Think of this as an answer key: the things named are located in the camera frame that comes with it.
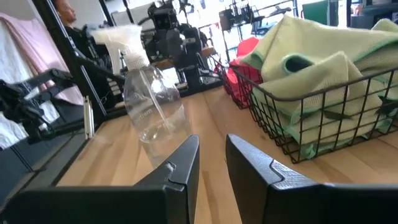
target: green object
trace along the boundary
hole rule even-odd
[[[337,11],[333,10],[331,6],[332,2],[329,0],[303,4],[304,19],[319,22],[323,25],[333,25],[334,23],[331,23],[330,19],[338,18],[338,15]]]

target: black camera equipment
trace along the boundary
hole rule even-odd
[[[143,31],[141,37],[147,56],[151,63],[168,60],[175,67],[181,97],[223,84],[219,76],[209,70],[207,58],[202,55],[202,50],[207,46],[206,35],[196,27],[179,23],[172,0],[153,3],[148,8],[148,17],[141,21],[133,21],[127,1],[123,2],[132,24],[153,21],[155,29]],[[187,0],[178,3],[179,12],[183,11],[187,15],[185,8],[192,5]],[[101,6],[105,15],[109,14],[106,5],[101,3]]]

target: wooden table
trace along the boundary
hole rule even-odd
[[[222,88],[183,99],[200,137],[200,181],[195,223],[241,223],[225,162],[225,137],[237,134],[274,159],[318,182],[398,183],[398,134],[390,134],[293,165],[268,135],[239,110]],[[59,185],[132,185],[152,167],[127,116],[104,123]]]

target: black metal rack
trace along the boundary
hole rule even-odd
[[[75,44],[67,34],[51,1],[33,0],[33,3],[36,7],[36,10],[39,12],[41,18],[43,19],[44,24],[46,25],[51,35],[51,38],[53,39],[55,45],[61,53],[61,56],[64,59],[71,75],[76,81],[76,85],[78,86],[82,95],[89,96],[93,107],[95,122],[97,124],[100,124],[107,119],[115,118],[111,116],[114,114],[110,113],[114,110],[106,111],[106,109],[102,105],[101,100],[98,97],[98,94],[94,89],[94,86],[91,83],[90,78],[88,77],[86,72],[88,62],[86,62],[86,60],[82,59],[76,54]]]
[[[105,18],[108,22],[109,26],[114,26],[114,22],[111,14],[109,13],[108,7],[106,7],[105,0],[99,0],[99,4],[101,5],[102,11],[104,12]]]
[[[329,86],[328,88],[322,90],[314,91],[306,95],[292,97],[292,98],[276,97],[272,93],[266,91],[265,89],[261,88],[257,83],[255,83],[252,80],[253,78],[262,80],[260,71],[256,73],[251,73],[249,72],[249,68],[247,67],[239,69],[234,68],[234,72],[238,78],[239,89],[243,95],[242,100],[244,100],[246,105],[249,106],[253,120],[258,124],[259,127],[262,128],[262,130],[265,133],[269,135],[271,139],[275,141],[277,146],[282,148],[283,153],[285,155],[289,155],[292,162],[296,164],[308,159],[316,158],[322,154],[333,152],[342,149],[344,147],[359,144],[361,142],[378,138],[379,136],[387,135],[389,133],[397,131],[398,124],[396,122],[396,118],[398,115],[398,111],[396,111],[396,109],[398,108],[398,102],[387,99],[389,90],[391,88],[398,87],[398,85],[393,85],[392,83],[392,79],[394,77],[394,71],[396,71],[397,69],[398,68],[393,68],[373,75],[368,75],[357,80],[342,83],[339,85]],[[370,92],[369,90],[371,82],[374,81],[375,78],[380,77],[381,75],[384,74],[390,74],[388,86],[381,90]],[[354,99],[347,99],[349,87],[359,82],[363,82],[364,85],[367,86],[366,93],[363,96]],[[337,102],[336,104],[327,105],[325,103],[327,93],[337,89],[344,90],[343,99],[340,102]],[[260,93],[260,96],[259,95],[256,96],[253,93],[253,90],[256,90],[256,92]],[[380,99],[382,100],[382,105],[377,108],[366,109],[365,106],[367,99],[370,96],[374,95],[380,97]],[[304,106],[303,106],[304,101],[308,101],[315,96],[322,98],[322,107],[319,110],[317,110],[319,111],[319,113],[321,113],[320,122],[316,126],[304,128],[303,121],[305,120],[305,118],[310,116],[310,114],[304,113]],[[347,102],[360,100],[360,99],[363,99],[363,105],[360,112],[351,115],[345,114],[345,111],[347,110],[346,106]],[[283,122],[281,122],[284,115],[282,114],[282,112],[280,112],[280,110],[278,110],[276,106],[280,102],[291,102],[291,103],[299,102],[301,105],[299,106],[300,114],[298,115],[300,119],[299,121],[297,121],[299,131],[298,131],[298,136],[296,137],[293,137],[291,134],[285,132]],[[328,108],[334,106],[340,106],[342,108],[341,113],[339,114],[329,113]],[[371,113],[373,111],[376,111],[375,115],[377,116],[376,120],[364,123],[365,119],[364,114]],[[331,117],[330,119],[332,121],[324,121],[323,119],[324,116],[328,118]],[[347,119],[351,119],[353,117],[359,117],[358,124],[353,128],[349,129],[342,128],[342,123],[347,122]],[[378,129],[377,125],[379,125],[381,122],[387,122],[388,126],[382,129]],[[322,131],[325,132],[327,126],[332,123],[337,124],[338,126],[337,132],[327,136],[322,135]],[[369,131],[367,131],[366,134],[358,133],[359,128],[363,127],[368,128],[370,126],[372,126],[372,128]],[[303,141],[302,139],[304,134],[307,134],[309,133],[309,131],[312,131],[314,129],[318,130],[318,137],[315,141],[312,141],[311,144],[313,144],[313,147],[309,152],[307,151],[308,144],[304,143],[302,144]],[[344,139],[344,141],[342,141],[339,138],[339,136],[348,132],[354,133],[352,138]],[[332,147],[322,148],[323,142],[325,141],[327,141],[329,146]]]

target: green towel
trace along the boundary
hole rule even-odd
[[[337,29],[285,16],[259,42],[254,52],[248,55],[244,62],[261,70],[265,83],[260,86],[279,98],[293,98],[323,90],[333,85],[357,80],[383,70],[392,69],[398,65],[398,27],[388,20],[379,21],[373,30]],[[369,92],[379,91],[387,86],[390,74],[371,81]],[[398,74],[393,83],[398,83]],[[301,142],[301,153],[307,158],[319,151],[332,149],[337,145],[351,142],[354,135],[364,136],[373,128],[386,131],[391,119],[377,110],[382,105],[378,96],[384,96],[380,91],[369,95],[359,122],[367,90],[368,81],[357,82],[347,89],[347,103],[343,113],[343,98],[345,88],[329,91],[325,97],[325,110],[322,107],[322,95],[306,98],[303,101],[276,101],[264,98],[264,94],[253,89],[255,103],[259,104],[264,119],[272,117],[277,121],[279,114],[280,126],[269,128],[279,134],[294,138]],[[398,91],[390,90],[388,98],[398,99]],[[322,118],[322,131],[319,125]]]

